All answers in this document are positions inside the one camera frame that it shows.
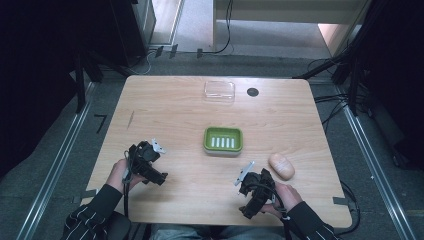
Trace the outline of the black cabinet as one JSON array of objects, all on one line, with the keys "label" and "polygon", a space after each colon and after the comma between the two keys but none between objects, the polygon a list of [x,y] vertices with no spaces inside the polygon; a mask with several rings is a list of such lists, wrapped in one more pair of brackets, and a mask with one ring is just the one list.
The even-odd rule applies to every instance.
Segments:
[{"label": "black cabinet", "polygon": [[110,0],[118,30],[118,64],[132,65],[146,57],[156,25],[152,0]]}]

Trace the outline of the white furniture frame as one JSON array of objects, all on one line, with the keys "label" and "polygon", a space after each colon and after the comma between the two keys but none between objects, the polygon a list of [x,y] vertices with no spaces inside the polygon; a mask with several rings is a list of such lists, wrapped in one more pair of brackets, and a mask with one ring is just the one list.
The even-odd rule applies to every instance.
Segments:
[{"label": "white furniture frame", "polygon": [[233,0],[231,19],[315,23],[332,56],[346,47],[372,0]]}]

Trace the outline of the beige soap bar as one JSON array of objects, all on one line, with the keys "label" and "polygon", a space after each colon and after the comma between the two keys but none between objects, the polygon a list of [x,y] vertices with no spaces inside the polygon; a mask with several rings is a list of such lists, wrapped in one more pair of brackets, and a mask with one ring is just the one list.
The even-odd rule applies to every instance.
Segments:
[{"label": "beige soap bar", "polygon": [[280,153],[271,154],[268,159],[268,163],[285,181],[290,180],[295,175],[295,168],[292,163]]}]

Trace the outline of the black metal stand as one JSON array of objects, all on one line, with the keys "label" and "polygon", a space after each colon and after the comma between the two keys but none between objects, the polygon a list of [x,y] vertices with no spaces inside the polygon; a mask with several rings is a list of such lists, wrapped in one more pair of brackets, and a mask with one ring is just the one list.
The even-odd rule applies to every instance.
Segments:
[{"label": "black metal stand", "polygon": [[86,104],[84,75],[87,74],[92,82],[102,81],[103,73],[98,66],[98,57],[94,51],[79,51],[74,55],[77,113],[80,113]]}]

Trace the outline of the person's left hand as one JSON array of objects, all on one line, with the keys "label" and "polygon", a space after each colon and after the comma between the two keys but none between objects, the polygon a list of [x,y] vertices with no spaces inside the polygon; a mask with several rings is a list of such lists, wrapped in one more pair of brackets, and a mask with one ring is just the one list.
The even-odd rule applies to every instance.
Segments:
[{"label": "person's left hand", "polygon": [[[118,190],[121,194],[124,193],[123,177],[127,170],[127,161],[125,159],[118,160],[112,167],[112,170],[107,178],[106,184]],[[132,189],[138,183],[144,181],[145,178],[140,175],[133,175],[130,178],[129,189]]]}]

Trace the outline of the person's legs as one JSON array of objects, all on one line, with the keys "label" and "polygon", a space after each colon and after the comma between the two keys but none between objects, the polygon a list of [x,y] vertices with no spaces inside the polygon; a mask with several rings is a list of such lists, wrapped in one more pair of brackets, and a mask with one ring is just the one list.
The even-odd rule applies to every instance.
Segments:
[{"label": "person's legs", "polygon": [[282,227],[153,224],[149,240],[286,240]]}]

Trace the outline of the person's right hand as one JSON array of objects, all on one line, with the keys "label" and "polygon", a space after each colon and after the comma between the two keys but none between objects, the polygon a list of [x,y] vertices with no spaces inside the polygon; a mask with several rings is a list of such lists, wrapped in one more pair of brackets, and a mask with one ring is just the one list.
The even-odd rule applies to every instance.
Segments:
[{"label": "person's right hand", "polygon": [[[290,211],[296,205],[298,205],[299,203],[303,201],[298,191],[295,188],[293,188],[291,185],[276,183],[275,190],[278,193],[278,196],[281,198],[282,203],[287,211]],[[282,213],[275,209],[277,205],[278,203],[276,203],[275,205],[265,204],[262,207],[261,212],[270,213],[276,216],[277,218],[281,218]]]}]

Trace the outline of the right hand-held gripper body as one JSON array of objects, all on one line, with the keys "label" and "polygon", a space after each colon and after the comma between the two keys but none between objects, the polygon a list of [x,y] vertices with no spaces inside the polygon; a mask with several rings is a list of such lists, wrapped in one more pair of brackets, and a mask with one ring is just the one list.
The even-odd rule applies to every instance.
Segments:
[{"label": "right hand-held gripper body", "polygon": [[239,194],[245,197],[250,196],[249,202],[257,204],[274,203],[275,194],[271,175],[268,172],[253,172],[254,165],[255,162],[250,161],[246,166],[242,167],[234,181],[234,185],[239,186]]}]

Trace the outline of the black tripod stand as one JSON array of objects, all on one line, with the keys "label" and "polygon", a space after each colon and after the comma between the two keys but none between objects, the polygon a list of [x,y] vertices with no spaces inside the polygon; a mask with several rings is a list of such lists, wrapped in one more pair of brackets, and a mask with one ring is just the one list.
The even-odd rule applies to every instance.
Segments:
[{"label": "black tripod stand", "polygon": [[360,80],[364,77],[362,73],[362,62],[360,60],[363,54],[363,46],[369,37],[369,31],[373,28],[373,20],[365,21],[357,32],[351,43],[337,56],[325,60],[322,64],[298,76],[294,79],[310,79],[313,76],[336,66],[336,71],[332,75],[332,81],[336,85],[343,84],[347,78],[350,78],[350,85],[347,93],[347,103],[354,116],[357,115],[357,92]]}]

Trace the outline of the aluminium floor rail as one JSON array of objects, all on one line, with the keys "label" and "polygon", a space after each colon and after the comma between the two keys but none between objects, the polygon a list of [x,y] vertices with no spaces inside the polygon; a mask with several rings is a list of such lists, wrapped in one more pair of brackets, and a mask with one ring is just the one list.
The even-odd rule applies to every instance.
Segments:
[{"label": "aluminium floor rail", "polygon": [[418,240],[404,208],[379,163],[379,158],[375,154],[359,117],[355,116],[350,109],[345,110],[344,114],[371,172],[371,179],[379,191],[400,239]]},{"label": "aluminium floor rail", "polygon": [[83,105],[81,111],[76,113],[73,117],[72,123],[64,140],[62,141],[45,180],[41,185],[41,188],[29,209],[27,217],[18,233],[18,236],[16,237],[16,240],[32,240],[91,108],[92,99],[97,88],[98,83],[88,84],[85,91],[86,103]]}]

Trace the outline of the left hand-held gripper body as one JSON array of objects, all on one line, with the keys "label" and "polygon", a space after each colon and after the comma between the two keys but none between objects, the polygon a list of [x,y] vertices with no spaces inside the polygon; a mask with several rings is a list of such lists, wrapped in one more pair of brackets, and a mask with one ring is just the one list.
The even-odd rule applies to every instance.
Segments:
[{"label": "left hand-held gripper body", "polygon": [[152,163],[165,153],[166,150],[159,145],[155,138],[152,139],[152,142],[144,140],[138,145],[132,145],[127,155],[131,172],[135,174],[153,172]]}]

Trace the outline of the clear plastic container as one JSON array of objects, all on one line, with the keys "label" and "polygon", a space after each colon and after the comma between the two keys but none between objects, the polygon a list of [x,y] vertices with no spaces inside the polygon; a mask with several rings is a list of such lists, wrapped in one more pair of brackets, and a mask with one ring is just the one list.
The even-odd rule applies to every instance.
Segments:
[{"label": "clear plastic container", "polygon": [[235,84],[227,81],[207,81],[204,84],[203,96],[207,101],[233,102]]}]

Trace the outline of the green soap dish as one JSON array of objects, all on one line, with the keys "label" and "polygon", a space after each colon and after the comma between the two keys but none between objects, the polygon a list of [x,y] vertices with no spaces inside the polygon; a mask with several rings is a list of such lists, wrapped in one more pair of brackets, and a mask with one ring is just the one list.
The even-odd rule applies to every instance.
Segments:
[{"label": "green soap dish", "polygon": [[243,133],[238,128],[208,127],[204,131],[203,148],[213,156],[238,156],[243,149]]}]

